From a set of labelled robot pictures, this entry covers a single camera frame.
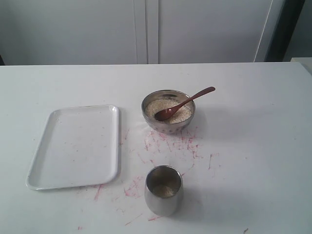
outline metal cup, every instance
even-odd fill
[[[159,216],[172,215],[181,205],[183,183],[180,173],[170,166],[153,168],[146,176],[145,201]]]

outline spoon handle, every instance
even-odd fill
[[[212,91],[214,91],[215,88],[214,87],[209,87],[206,89],[203,89],[202,91],[199,91],[197,94],[191,96],[190,98],[186,99],[184,102],[182,102],[181,104],[179,104],[178,106],[176,106],[177,108],[180,108],[181,106],[185,105],[186,103],[188,103],[189,101],[194,100],[195,98],[199,98],[207,93],[210,93]]]

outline wooden spoon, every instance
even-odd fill
[[[177,106],[174,106],[174,107],[170,107],[170,108],[167,108],[167,109],[164,109],[164,110],[161,110],[161,111],[158,111],[156,114],[155,114],[155,119],[158,120],[158,121],[164,121],[166,119],[169,119],[171,116],[173,116],[182,106],[184,106],[186,103],[194,100],[195,98],[199,98],[207,93],[210,93],[212,91],[214,91],[215,88],[214,87],[209,87],[209,88],[206,88],[200,92],[198,92],[197,94],[195,94],[194,96],[186,99],[184,102],[180,103],[179,105]]]

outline cabinet door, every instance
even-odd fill
[[[159,28],[153,31],[159,32],[159,63],[253,62],[258,49],[264,59],[283,4],[283,0],[158,2]],[[156,16],[149,11],[147,4],[151,31]],[[155,57],[154,50],[149,45],[149,57]]]
[[[146,63],[144,0],[1,1],[8,65]]]

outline rice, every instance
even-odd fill
[[[166,185],[158,185],[153,189],[153,194],[161,198],[168,198],[173,196],[175,191]]]
[[[179,102],[172,100],[172,99],[160,99],[152,101],[145,109],[145,114],[148,116],[148,118],[155,120],[155,114],[158,111],[174,107],[178,105]],[[191,117],[192,112],[189,108],[186,106],[182,106],[170,119],[165,120],[165,123],[180,123],[182,121],[187,120],[189,117]]]

